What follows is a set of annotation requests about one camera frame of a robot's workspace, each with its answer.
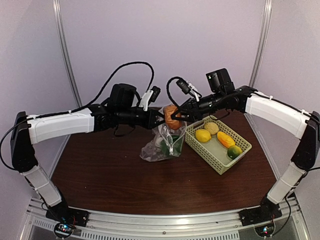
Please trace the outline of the brown toy bun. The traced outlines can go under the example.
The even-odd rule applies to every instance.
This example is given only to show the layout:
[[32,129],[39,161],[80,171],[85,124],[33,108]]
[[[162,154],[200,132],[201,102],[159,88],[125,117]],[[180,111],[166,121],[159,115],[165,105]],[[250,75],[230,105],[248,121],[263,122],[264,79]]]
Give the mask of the brown toy bun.
[[179,120],[172,119],[171,115],[177,110],[178,108],[175,105],[168,105],[165,106],[163,109],[164,120],[167,126],[172,130],[178,130],[181,127],[181,122]]

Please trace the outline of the clear zip top bag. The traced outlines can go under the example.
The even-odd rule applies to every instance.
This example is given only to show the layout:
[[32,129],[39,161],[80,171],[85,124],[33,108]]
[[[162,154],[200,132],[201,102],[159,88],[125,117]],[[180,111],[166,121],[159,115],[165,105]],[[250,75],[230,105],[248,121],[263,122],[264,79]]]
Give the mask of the clear zip top bag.
[[185,121],[177,130],[169,128],[166,123],[154,128],[154,138],[141,149],[140,158],[153,163],[179,157],[182,154],[186,130]]

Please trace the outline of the yellow toy lemon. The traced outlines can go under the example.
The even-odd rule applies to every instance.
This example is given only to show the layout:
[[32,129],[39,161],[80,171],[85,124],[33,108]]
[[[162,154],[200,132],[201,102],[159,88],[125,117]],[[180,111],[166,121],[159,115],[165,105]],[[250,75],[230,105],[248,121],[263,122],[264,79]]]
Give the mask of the yellow toy lemon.
[[201,143],[207,143],[211,140],[212,135],[208,130],[202,128],[195,131],[195,138]]

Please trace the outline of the toy bok choy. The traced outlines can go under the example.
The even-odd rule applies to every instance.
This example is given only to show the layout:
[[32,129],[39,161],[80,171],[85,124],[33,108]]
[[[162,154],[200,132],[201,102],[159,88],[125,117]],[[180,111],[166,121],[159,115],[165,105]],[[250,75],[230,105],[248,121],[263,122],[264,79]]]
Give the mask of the toy bok choy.
[[184,136],[171,135],[160,141],[160,150],[166,157],[179,157],[182,152]]

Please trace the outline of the orange toy mango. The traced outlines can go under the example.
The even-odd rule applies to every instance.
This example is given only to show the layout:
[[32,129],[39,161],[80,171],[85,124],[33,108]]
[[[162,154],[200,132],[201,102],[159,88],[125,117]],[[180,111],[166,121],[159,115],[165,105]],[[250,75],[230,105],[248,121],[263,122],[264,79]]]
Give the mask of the orange toy mango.
[[217,134],[216,134],[216,137],[218,139],[218,141],[224,146],[226,147],[227,149],[232,147],[232,146],[235,146],[236,143],[235,141],[233,140],[232,137],[230,137],[229,135],[227,135],[226,133],[224,133],[223,131],[219,131]]

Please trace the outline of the green yellow toy lime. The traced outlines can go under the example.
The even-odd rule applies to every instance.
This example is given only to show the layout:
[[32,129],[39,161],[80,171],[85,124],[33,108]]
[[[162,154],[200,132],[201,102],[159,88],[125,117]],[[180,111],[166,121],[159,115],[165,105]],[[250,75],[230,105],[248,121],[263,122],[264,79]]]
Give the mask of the green yellow toy lime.
[[232,160],[236,159],[242,153],[243,153],[242,149],[237,145],[230,146],[227,149],[227,156]]

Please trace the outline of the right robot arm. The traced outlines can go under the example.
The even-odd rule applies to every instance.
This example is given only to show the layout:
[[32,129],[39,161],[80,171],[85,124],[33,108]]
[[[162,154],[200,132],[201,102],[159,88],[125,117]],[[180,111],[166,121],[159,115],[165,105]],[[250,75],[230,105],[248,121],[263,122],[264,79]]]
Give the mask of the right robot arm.
[[173,120],[194,123],[218,110],[236,110],[264,119],[299,140],[288,167],[256,209],[258,219],[266,221],[313,169],[320,150],[320,115],[295,108],[247,85],[235,88],[226,68],[207,73],[206,79],[212,94],[189,98],[171,114]]

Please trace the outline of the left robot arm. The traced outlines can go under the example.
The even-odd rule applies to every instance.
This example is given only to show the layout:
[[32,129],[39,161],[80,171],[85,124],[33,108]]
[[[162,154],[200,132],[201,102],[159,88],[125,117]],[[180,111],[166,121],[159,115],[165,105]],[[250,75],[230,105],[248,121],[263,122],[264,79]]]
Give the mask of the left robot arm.
[[110,97],[100,104],[93,103],[82,109],[45,115],[20,112],[10,140],[13,168],[31,184],[55,217],[61,222],[69,221],[72,211],[63,194],[40,166],[34,145],[74,134],[117,129],[119,125],[151,130],[162,124],[157,119],[161,114],[149,108],[149,104],[157,99],[160,92],[159,87],[153,86],[143,94],[137,106],[133,106],[136,87],[118,83],[113,86]]

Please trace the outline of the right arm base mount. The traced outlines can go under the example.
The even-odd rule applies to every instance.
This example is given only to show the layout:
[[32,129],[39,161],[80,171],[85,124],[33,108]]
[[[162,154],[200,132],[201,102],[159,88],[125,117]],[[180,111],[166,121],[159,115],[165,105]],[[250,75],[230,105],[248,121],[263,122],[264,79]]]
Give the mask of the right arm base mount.
[[243,227],[253,225],[255,233],[259,237],[267,238],[276,232],[275,219],[282,217],[282,212],[276,209],[270,213],[259,206],[243,209],[238,215]]

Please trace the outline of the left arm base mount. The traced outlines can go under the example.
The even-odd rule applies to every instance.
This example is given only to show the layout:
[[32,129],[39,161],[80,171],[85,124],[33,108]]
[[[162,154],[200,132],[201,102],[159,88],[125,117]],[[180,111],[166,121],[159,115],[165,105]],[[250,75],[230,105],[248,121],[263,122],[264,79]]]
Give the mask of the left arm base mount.
[[89,220],[88,211],[76,208],[68,208],[64,216],[49,208],[46,210],[45,216],[57,222],[53,227],[53,233],[58,239],[70,237],[77,227],[86,227]]

